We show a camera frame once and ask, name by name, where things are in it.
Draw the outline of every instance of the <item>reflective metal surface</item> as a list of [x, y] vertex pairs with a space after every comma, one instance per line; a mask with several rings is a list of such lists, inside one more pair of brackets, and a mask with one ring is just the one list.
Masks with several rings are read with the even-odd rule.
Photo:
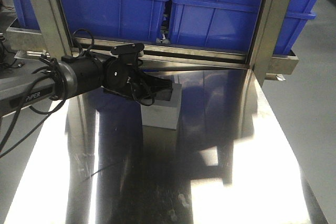
[[142, 127], [137, 103], [101, 89], [70, 99], [6, 223], [322, 223], [252, 71], [155, 75], [182, 84], [178, 130]]

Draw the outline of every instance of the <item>gray block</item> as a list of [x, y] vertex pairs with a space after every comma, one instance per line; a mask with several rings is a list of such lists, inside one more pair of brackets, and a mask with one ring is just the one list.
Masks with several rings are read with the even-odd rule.
[[155, 99], [151, 106], [141, 106], [142, 125], [176, 130], [180, 116], [182, 85], [173, 83], [170, 99]]

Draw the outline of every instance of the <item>black cable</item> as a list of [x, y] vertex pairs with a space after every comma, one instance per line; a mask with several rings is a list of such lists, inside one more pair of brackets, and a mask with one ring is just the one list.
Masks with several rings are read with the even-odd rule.
[[[35, 108], [31, 108], [32, 106], [30, 106], [30, 109], [32, 109], [33, 111], [37, 111], [37, 113], [39, 114], [46, 114], [47, 116], [41, 121], [39, 122], [30, 132], [28, 132], [20, 141], [18, 141], [16, 144], [14, 144], [11, 148], [9, 148], [8, 150], [6, 150], [4, 153], [0, 154], [0, 158], [4, 157], [5, 155], [7, 155], [8, 153], [10, 153], [12, 150], [14, 150], [19, 144], [21, 144], [25, 139], [27, 139], [34, 131], [36, 131], [37, 128], [39, 128], [53, 113], [55, 113], [56, 111], [58, 111], [66, 102], [67, 96], [68, 96], [68, 88], [67, 88], [67, 83], [66, 83], [66, 77], [64, 76], [63, 72], [60, 70], [59, 64], [57, 62], [56, 59], [52, 59], [50, 61], [50, 66], [49, 67], [41, 67], [39, 69], [36, 69], [33, 73], [37, 73], [38, 71], [41, 70], [45, 70], [45, 69], [49, 69], [51, 71], [53, 71], [54, 73], [58, 73], [61, 76], [62, 79], [62, 86], [64, 89], [64, 97], [63, 100], [52, 110], [49, 112], [40, 112], [38, 110], [36, 110]], [[40, 81], [47, 79], [47, 78], [51, 78], [51, 73], [45, 76], [42, 76], [38, 79], [36, 79], [25, 91], [25, 93], [23, 94], [23, 97], [20, 101], [20, 104], [18, 105], [14, 117], [12, 119], [11, 125], [9, 126], [3, 140], [0, 143], [0, 153], [2, 151], [2, 149], [4, 148], [6, 142], [9, 139], [9, 136], [11, 135], [14, 126], [17, 122], [18, 116], [20, 114], [20, 111], [23, 107], [23, 104], [25, 103], [25, 99], [26, 97], [30, 94], [30, 92], [32, 91], [32, 89], [34, 88], [34, 86], [39, 83]]]
[[151, 105], [153, 105], [154, 102], [155, 102], [155, 96], [154, 96], [154, 94], [152, 93], [151, 89], [148, 87], [148, 85], [147, 85], [146, 82], [144, 82], [142, 79], [140, 80], [140, 82], [143, 85], [143, 87], [146, 89], [146, 91], [149, 94], [149, 96], [151, 97], [152, 103], [148, 103], [147, 104], [147, 103], [142, 102], [143, 99], [139, 100], [139, 98], [137, 98], [135, 96], [135, 91], [134, 91], [134, 88], [133, 88], [133, 83], [130, 82], [132, 97], [133, 97], [134, 101], [136, 101], [137, 103], [139, 103], [140, 105], [143, 105], [143, 106], [151, 106]]
[[0, 44], [2, 46], [2, 48], [4, 49], [4, 51], [6, 51], [9, 54], [15, 54], [14, 52], [8, 51], [8, 49], [5, 47], [4, 43], [0, 40]]
[[[90, 37], [91, 37], [91, 44], [89, 45], [89, 47], [88, 47], [88, 49], [86, 50], [86, 51], [83, 51], [82, 50], [82, 46], [81, 46], [81, 44], [80, 43], [78, 43], [77, 42], [77, 40], [76, 40], [76, 33], [78, 33], [79, 31], [85, 31], [87, 34], [89, 34], [90, 35]], [[94, 43], [95, 43], [95, 38], [93, 37], [93, 34], [89, 31], [89, 30], [87, 30], [87, 29], [78, 29], [78, 30], [76, 30], [76, 31], [74, 31], [73, 33], [72, 33], [72, 39], [73, 39], [73, 41], [75, 41], [75, 44], [78, 46], [78, 44], [80, 45], [80, 47], [79, 47], [79, 50], [81, 51], [81, 53], [78, 55], [78, 57], [81, 57], [81, 56], [83, 56], [84, 54], [86, 55], [86, 56], [90, 56], [89, 55], [89, 52], [90, 52], [90, 50], [94, 47]]]
[[47, 111], [47, 112], [40, 111], [40, 110], [34, 108], [33, 106], [29, 106], [29, 108], [32, 111], [34, 111], [35, 113], [40, 114], [40, 115], [51, 115], [51, 114], [57, 112], [60, 108], [63, 107], [63, 105], [65, 104], [65, 102], [67, 100], [67, 97], [68, 97], [68, 86], [67, 86], [67, 79], [66, 79], [65, 75], [61, 71], [61, 69], [59, 67], [59, 64], [57, 63], [57, 61], [55, 59], [52, 59], [51, 65], [54, 68], [54, 71], [56, 71], [57, 74], [59, 74], [61, 76], [62, 88], [63, 88], [63, 91], [64, 91], [64, 97], [63, 97], [63, 100], [52, 111]]
[[19, 144], [21, 144], [24, 140], [26, 140], [34, 131], [37, 130], [37, 128], [39, 128], [45, 120], [47, 120], [50, 115], [47, 115], [45, 118], [43, 118], [43, 120], [41, 122], [39, 122], [31, 131], [29, 131], [23, 138], [21, 138], [20, 141], [18, 141], [16, 144], [14, 144], [11, 148], [9, 148], [8, 150], [6, 150], [3, 154], [0, 154], [0, 158], [6, 156], [8, 153], [10, 153], [12, 150], [14, 150]]
[[4, 146], [5, 146], [5, 144], [7, 143], [8, 139], [9, 139], [9, 136], [11, 135], [11, 133], [12, 133], [12, 131], [13, 131], [13, 129], [14, 129], [14, 126], [15, 126], [15, 124], [16, 124], [16, 122], [17, 122], [17, 119], [18, 119], [18, 117], [19, 117], [19, 115], [20, 115], [21, 109], [22, 109], [22, 107], [23, 107], [23, 105], [24, 105], [24, 103], [25, 103], [25, 101], [26, 101], [27, 96], [30, 94], [30, 92], [33, 90], [34, 86], [35, 86], [37, 83], [39, 83], [39, 82], [41, 82], [41, 81], [43, 81], [43, 80], [45, 80], [45, 79], [48, 79], [48, 78], [50, 78], [50, 75], [45, 75], [45, 76], [42, 76], [42, 77], [37, 78], [35, 81], [33, 81], [33, 82], [30, 84], [30, 86], [26, 89], [25, 93], [22, 95], [22, 98], [21, 98], [21, 100], [20, 100], [20, 103], [19, 103], [19, 105], [18, 105], [18, 107], [17, 107], [17, 109], [16, 109], [16, 111], [15, 111], [14, 117], [13, 117], [13, 119], [12, 119], [12, 122], [10, 123], [9, 128], [8, 128], [8, 130], [7, 130], [7, 132], [6, 132], [5, 136], [4, 136], [4, 138], [2, 139], [2, 141], [1, 141], [1, 143], [0, 143], [0, 153], [2, 152], [2, 150], [3, 150]]

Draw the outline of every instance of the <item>metal post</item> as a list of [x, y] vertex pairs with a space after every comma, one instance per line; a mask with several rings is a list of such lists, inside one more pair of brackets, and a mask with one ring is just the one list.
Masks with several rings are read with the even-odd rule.
[[263, 84], [290, 0], [262, 0], [247, 63]]
[[30, 0], [48, 52], [60, 59], [71, 55], [72, 42], [60, 0]]

